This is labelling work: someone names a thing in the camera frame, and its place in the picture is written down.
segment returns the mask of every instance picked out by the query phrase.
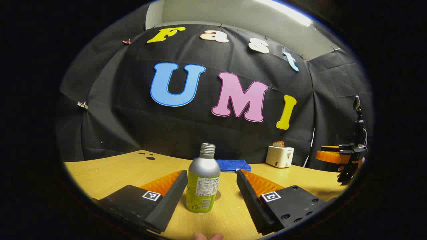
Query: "blue towel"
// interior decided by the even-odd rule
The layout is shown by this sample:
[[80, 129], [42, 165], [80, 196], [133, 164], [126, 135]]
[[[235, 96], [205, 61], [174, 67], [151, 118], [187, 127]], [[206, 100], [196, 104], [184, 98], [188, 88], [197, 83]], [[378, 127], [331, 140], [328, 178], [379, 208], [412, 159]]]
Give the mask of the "blue towel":
[[251, 166], [245, 160], [217, 160], [221, 172], [234, 173], [236, 168], [244, 169], [248, 172], [251, 171]]

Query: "blue letter u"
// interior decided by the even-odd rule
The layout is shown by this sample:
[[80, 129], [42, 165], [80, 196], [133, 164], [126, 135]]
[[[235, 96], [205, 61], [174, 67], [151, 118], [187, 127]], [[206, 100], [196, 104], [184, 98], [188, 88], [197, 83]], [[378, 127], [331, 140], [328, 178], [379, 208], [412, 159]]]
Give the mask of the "blue letter u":
[[201, 73], [206, 71], [205, 67], [189, 64], [184, 67], [187, 73], [184, 90], [180, 94], [172, 94], [167, 90], [172, 72], [178, 69], [178, 65], [170, 62], [158, 63], [154, 66], [156, 73], [151, 83], [151, 97], [157, 103], [169, 107], [183, 106], [196, 95], [197, 84]]

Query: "finger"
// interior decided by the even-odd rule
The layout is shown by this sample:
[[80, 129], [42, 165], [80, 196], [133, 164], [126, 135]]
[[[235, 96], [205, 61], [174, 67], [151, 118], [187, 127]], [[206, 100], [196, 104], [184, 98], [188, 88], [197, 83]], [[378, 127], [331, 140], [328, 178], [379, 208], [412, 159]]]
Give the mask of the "finger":
[[199, 232], [193, 233], [193, 240], [208, 240], [203, 234]]
[[220, 233], [215, 233], [210, 240], [223, 240], [224, 236]]

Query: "hand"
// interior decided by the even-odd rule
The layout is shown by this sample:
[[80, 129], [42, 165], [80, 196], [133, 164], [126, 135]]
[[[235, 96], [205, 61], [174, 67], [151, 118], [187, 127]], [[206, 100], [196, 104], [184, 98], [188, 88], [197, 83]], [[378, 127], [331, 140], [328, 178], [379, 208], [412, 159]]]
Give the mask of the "hand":
[[[209, 240], [222, 240], [224, 236], [220, 233], [215, 233]], [[208, 240], [203, 234], [195, 232], [193, 233], [193, 240]]]
[[[353, 161], [353, 163], [357, 163], [357, 169], [354, 172], [354, 174], [356, 175], [356, 173], [360, 170], [360, 168], [362, 167], [363, 163], [365, 162], [365, 158], [360, 159], [359, 161]], [[338, 171], [341, 171], [344, 169], [344, 166], [341, 166], [338, 168]]]

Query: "bottle label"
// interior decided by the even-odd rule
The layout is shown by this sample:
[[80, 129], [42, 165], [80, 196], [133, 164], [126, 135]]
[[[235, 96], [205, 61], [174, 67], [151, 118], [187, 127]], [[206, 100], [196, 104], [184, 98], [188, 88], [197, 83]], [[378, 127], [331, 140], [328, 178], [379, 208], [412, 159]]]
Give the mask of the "bottle label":
[[187, 185], [187, 209], [195, 213], [209, 212], [215, 201], [218, 189], [219, 176], [214, 178], [201, 178], [188, 173]]

